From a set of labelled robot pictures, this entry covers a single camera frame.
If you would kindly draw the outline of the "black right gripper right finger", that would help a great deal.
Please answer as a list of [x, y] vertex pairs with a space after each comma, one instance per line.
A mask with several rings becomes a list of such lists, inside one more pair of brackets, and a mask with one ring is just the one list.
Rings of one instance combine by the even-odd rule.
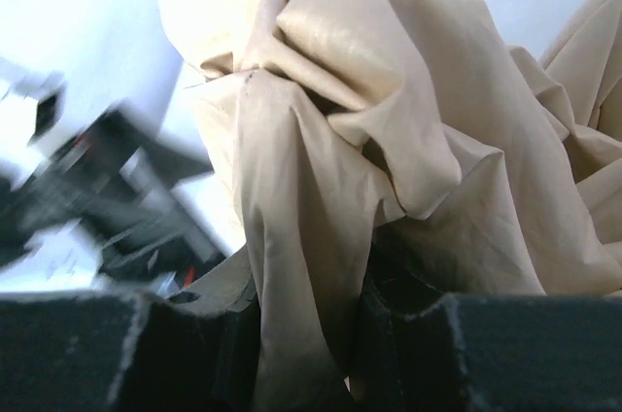
[[377, 232], [360, 298], [352, 393], [362, 411], [617, 411], [617, 297], [465, 294]]

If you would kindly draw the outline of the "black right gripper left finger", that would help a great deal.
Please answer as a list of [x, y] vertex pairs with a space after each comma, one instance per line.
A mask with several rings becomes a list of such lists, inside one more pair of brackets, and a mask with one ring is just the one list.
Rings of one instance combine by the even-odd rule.
[[5, 293], [5, 411], [247, 411], [259, 305], [245, 251], [171, 299], [142, 291]]

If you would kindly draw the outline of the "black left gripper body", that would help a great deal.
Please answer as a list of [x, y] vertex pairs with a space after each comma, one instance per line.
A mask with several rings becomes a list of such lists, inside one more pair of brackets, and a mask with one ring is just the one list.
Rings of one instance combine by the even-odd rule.
[[213, 268], [214, 243], [172, 189], [211, 170], [208, 160], [109, 111], [20, 188], [1, 180], [1, 267], [24, 261], [36, 232], [76, 221], [101, 251], [99, 273], [147, 281], [181, 272], [194, 280]]

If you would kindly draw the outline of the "beige and black folding umbrella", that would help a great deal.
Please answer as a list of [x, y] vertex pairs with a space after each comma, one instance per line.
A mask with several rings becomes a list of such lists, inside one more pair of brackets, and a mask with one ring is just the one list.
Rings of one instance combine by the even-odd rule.
[[376, 230], [453, 291], [621, 289], [621, 0], [541, 59], [483, 0], [157, 0], [261, 310], [253, 407], [345, 376]]

